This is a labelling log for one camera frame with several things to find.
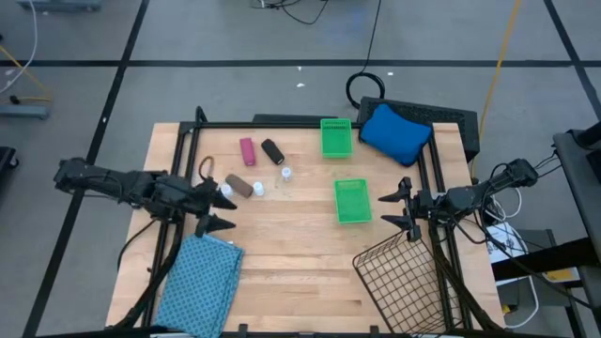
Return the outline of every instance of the wooden table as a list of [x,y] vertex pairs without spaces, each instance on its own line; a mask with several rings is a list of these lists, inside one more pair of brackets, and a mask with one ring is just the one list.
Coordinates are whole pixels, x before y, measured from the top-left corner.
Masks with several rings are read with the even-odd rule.
[[[154,126],[145,170],[169,170],[177,128],[177,124],[166,123]],[[447,189],[470,184],[457,126],[437,124],[435,131]],[[238,292],[224,330],[238,330],[239,324],[246,323],[250,331],[366,332],[370,325],[388,331],[352,267],[352,258],[399,231],[379,216],[400,214],[403,203],[381,203],[378,197],[394,192],[405,176],[411,177],[417,192],[421,188],[419,170],[417,165],[403,167],[359,144],[358,131],[353,132],[353,156],[328,160],[320,152],[319,129],[201,130],[195,167],[211,155],[215,158],[216,180],[223,181],[226,175],[235,173],[251,183],[260,180],[265,186],[262,197],[234,195],[237,210],[215,210],[237,227],[213,235],[232,240],[245,251]],[[241,137],[254,139],[255,166],[247,167],[242,162]],[[261,150],[259,144],[266,138],[285,154],[285,164],[293,171],[291,181],[282,180],[282,167],[274,165]],[[431,189],[435,190],[427,147],[425,151]],[[372,222],[337,222],[333,181],[340,178],[367,179]],[[195,173],[193,184],[199,180]],[[129,237],[148,219],[143,210],[134,211]],[[463,225],[473,237],[482,238],[473,224]],[[195,219],[188,219],[185,233],[193,233],[194,226]],[[422,229],[424,242],[429,243],[425,223]],[[121,319],[147,286],[146,269],[152,265],[158,231],[159,226],[148,229],[124,254],[107,325]],[[471,244],[458,231],[456,244],[466,286],[491,318],[504,325],[486,246]]]

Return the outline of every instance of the green plastic basket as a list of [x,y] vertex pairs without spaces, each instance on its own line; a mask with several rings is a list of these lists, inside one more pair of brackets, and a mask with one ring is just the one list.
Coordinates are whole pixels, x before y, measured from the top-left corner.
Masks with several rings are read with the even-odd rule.
[[350,119],[321,119],[321,152],[325,158],[345,158],[352,155]]
[[340,223],[362,223],[372,220],[369,193],[365,179],[338,179],[334,181],[336,212]]

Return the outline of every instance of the wire basket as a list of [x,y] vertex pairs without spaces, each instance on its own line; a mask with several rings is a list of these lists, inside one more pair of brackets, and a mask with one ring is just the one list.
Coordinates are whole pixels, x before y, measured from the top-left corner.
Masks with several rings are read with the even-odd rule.
[[421,240],[398,233],[355,256],[353,267],[392,333],[443,333],[462,323],[447,281],[451,316],[445,318],[436,262]]

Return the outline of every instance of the blue cushion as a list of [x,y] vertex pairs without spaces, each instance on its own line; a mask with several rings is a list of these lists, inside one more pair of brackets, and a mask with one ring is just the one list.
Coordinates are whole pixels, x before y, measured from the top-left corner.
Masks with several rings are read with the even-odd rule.
[[236,294],[243,250],[220,239],[183,240],[162,292],[155,324],[218,338]]
[[406,120],[388,104],[380,104],[365,121],[360,138],[395,161],[411,166],[431,134],[432,127]]

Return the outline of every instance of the small white bottle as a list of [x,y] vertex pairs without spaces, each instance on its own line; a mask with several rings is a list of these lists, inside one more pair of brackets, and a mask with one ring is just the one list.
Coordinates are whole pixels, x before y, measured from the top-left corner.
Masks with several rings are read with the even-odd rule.
[[265,194],[265,188],[263,188],[263,183],[255,182],[253,184],[254,194],[257,196],[263,196]]
[[282,177],[286,182],[292,179],[292,169],[290,169],[290,167],[282,168]]
[[232,187],[229,186],[229,184],[224,183],[222,184],[221,188],[219,188],[219,190],[222,191],[223,196],[225,197],[230,197],[232,194],[234,194],[234,191],[232,190]]

